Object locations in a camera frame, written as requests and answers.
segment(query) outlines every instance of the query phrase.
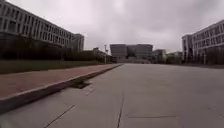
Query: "ground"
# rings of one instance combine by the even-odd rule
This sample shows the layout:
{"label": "ground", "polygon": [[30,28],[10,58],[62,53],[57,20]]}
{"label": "ground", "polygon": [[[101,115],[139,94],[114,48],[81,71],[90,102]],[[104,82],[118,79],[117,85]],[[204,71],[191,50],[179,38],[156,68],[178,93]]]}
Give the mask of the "ground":
{"label": "ground", "polygon": [[96,61],[0,60],[0,74],[98,65]]}
{"label": "ground", "polygon": [[0,117],[3,128],[223,128],[224,70],[126,64]]}

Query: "cloud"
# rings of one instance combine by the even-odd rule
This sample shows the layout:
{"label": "cloud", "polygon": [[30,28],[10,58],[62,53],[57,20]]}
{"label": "cloud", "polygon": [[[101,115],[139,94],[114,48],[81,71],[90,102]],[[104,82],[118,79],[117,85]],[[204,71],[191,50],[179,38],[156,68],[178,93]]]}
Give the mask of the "cloud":
{"label": "cloud", "polygon": [[86,49],[104,44],[153,44],[181,50],[181,37],[224,18],[222,0],[10,0],[86,36]]}

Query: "white building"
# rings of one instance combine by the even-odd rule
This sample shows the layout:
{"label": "white building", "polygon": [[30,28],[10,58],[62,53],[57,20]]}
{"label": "white building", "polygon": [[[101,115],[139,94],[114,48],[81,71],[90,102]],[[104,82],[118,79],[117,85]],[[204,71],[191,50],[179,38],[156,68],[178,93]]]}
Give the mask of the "white building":
{"label": "white building", "polygon": [[[224,49],[224,20],[206,27],[191,36],[193,57],[204,56],[206,51],[210,49]],[[184,42],[186,44],[190,43],[185,41],[185,39],[184,37],[182,38],[184,55],[186,52],[190,52],[190,49],[185,49],[186,45],[184,45]]]}
{"label": "white building", "polygon": [[0,1],[0,38],[32,37],[34,40],[83,50],[84,36],[73,34],[5,0]]}

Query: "low-rise building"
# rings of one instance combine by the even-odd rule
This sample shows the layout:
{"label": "low-rise building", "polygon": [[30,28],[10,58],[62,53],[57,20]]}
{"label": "low-rise building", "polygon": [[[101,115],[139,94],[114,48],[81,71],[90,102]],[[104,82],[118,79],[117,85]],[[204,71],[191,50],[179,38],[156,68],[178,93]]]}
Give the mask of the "low-rise building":
{"label": "low-rise building", "polygon": [[152,53],[152,62],[153,63],[165,63],[166,60],[166,50],[157,49]]}

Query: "building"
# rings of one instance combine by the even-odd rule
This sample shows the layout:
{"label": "building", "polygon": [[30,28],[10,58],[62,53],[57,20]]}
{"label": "building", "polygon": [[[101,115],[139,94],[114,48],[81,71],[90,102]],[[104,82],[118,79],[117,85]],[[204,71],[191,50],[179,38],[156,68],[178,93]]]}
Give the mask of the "building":
{"label": "building", "polygon": [[185,35],[182,37],[182,49],[183,49],[183,56],[182,59],[186,62],[192,60],[193,57],[193,40],[192,35]]}
{"label": "building", "polygon": [[150,44],[113,44],[111,45],[111,54],[117,58],[134,57],[136,59],[151,60],[153,46]]}
{"label": "building", "polygon": [[136,45],[136,57],[138,59],[152,59],[153,46],[150,44],[138,44]]}
{"label": "building", "polygon": [[182,52],[172,52],[166,55],[167,64],[181,64],[183,60]]}
{"label": "building", "polygon": [[157,49],[152,53],[153,63],[164,63],[166,60],[166,50]]}
{"label": "building", "polygon": [[193,52],[193,57],[204,58],[206,52],[210,50],[223,50],[224,49],[224,20],[219,21],[209,27],[206,27],[192,35],[188,35],[189,40],[186,40],[186,36],[182,38],[183,42],[183,53],[191,53],[191,48]]}
{"label": "building", "polygon": [[117,59],[127,57],[127,46],[125,44],[111,44],[111,55]]}
{"label": "building", "polygon": [[0,1],[0,40],[13,41],[18,36],[52,43],[61,47],[83,50],[84,36],[73,34],[43,18],[5,0]]}

